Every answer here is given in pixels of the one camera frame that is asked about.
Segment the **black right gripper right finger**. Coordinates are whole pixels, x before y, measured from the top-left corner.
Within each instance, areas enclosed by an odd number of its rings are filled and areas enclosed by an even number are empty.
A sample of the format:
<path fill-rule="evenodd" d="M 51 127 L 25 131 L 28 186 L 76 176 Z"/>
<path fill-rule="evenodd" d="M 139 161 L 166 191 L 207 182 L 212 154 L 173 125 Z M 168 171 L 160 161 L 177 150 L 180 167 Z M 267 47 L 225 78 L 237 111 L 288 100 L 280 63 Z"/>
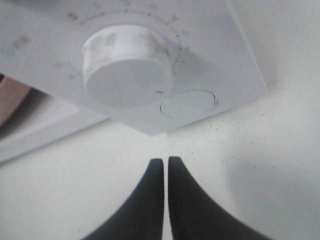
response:
<path fill-rule="evenodd" d="M 175 240 L 268 239 L 219 206 L 178 156 L 168 159 L 168 209 Z"/>

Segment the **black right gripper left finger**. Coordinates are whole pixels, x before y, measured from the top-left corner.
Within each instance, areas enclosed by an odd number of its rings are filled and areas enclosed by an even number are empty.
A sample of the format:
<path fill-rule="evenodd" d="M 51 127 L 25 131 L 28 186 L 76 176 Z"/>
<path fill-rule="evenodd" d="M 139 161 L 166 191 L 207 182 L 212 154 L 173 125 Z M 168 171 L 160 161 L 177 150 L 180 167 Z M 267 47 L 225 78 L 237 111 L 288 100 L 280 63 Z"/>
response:
<path fill-rule="evenodd" d="M 86 240 L 161 240 L 164 220 L 164 164 L 154 158 L 121 207 Z"/>

